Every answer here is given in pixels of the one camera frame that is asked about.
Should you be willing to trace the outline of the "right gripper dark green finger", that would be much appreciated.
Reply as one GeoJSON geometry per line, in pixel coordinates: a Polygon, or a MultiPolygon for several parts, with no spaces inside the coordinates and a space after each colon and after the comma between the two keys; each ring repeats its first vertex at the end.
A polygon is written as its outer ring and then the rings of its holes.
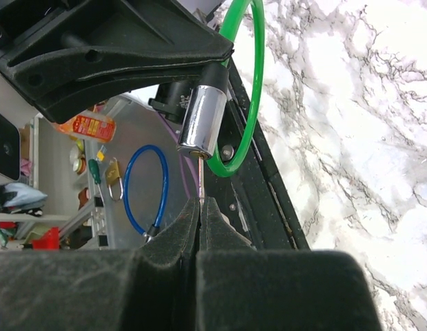
{"type": "Polygon", "coordinates": [[[124,92],[196,79],[232,49],[177,1],[0,1],[0,113],[64,123],[124,92]]]}

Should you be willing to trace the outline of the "small key pair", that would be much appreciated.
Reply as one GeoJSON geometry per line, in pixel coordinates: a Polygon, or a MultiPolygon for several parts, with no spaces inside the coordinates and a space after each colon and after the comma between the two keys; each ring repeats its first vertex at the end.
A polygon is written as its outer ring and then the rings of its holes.
{"type": "Polygon", "coordinates": [[[203,184],[203,159],[198,158],[198,194],[199,200],[204,199],[204,184],[203,184]]]}

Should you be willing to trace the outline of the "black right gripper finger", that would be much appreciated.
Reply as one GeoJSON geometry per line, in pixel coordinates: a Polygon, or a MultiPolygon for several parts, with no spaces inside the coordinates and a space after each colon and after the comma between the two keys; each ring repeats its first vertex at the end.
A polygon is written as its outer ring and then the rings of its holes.
{"type": "Polygon", "coordinates": [[[0,252],[0,330],[194,330],[199,200],[125,250],[0,252]]]}
{"type": "Polygon", "coordinates": [[[198,330],[379,330],[360,265],[331,250],[256,250],[213,198],[200,217],[198,330]]]}

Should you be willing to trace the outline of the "green cable lock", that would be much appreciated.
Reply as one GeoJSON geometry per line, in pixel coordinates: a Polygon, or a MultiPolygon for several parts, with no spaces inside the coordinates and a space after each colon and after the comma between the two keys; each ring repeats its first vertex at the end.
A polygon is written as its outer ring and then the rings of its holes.
{"type": "Polygon", "coordinates": [[[265,17],[262,1],[233,1],[226,13],[219,34],[234,41],[247,7],[252,9],[255,33],[255,64],[252,95],[246,127],[234,157],[223,163],[217,139],[227,103],[229,71],[228,61],[207,65],[192,90],[177,149],[206,160],[218,177],[236,173],[248,153],[257,123],[264,78],[265,17]]]}

